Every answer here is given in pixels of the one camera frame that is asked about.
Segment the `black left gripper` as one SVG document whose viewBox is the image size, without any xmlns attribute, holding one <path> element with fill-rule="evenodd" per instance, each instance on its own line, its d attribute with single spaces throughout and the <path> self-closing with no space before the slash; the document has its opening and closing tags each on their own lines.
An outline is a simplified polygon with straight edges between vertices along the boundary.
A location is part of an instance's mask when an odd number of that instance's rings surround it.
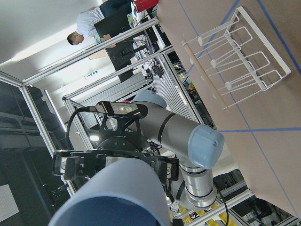
<svg viewBox="0 0 301 226">
<path fill-rule="evenodd" d="M 160 156 L 154 142 L 144 144 L 142 150 L 122 137 L 114 137 L 105 142 L 105 147 L 87 151 L 59 150 L 54 152 L 52 174 L 63 176 L 65 180 L 79 177 L 93 177 L 97 172 L 124 158 L 135 158 L 147 163 L 156 172 L 160 181 L 177 181 L 179 159 Z"/>
</svg>

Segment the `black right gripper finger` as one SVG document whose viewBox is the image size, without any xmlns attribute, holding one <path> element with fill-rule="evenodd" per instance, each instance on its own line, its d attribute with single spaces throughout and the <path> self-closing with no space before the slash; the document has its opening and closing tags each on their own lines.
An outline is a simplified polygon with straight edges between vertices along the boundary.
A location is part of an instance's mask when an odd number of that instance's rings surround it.
<svg viewBox="0 0 301 226">
<path fill-rule="evenodd" d="M 184 226 L 184 222 L 180 218 L 174 218 L 172 220 L 172 226 Z"/>
</svg>

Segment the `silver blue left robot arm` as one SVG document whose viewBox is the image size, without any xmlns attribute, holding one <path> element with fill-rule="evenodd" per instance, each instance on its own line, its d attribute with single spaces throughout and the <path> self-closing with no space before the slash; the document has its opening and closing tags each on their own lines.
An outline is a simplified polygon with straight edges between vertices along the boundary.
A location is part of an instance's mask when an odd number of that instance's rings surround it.
<svg viewBox="0 0 301 226">
<path fill-rule="evenodd" d="M 65 180 L 91 178 L 125 159 L 151 166 L 171 201 L 194 210 L 211 207 L 217 198 L 212 169 L 221 156 L 224 136 L 166 109 L 165 100 L 141 90 L 130 103 L 100 101 L 76 113 L 102 117 L 96 149 L 54 152 L 52 172 Z"/>
</svg>

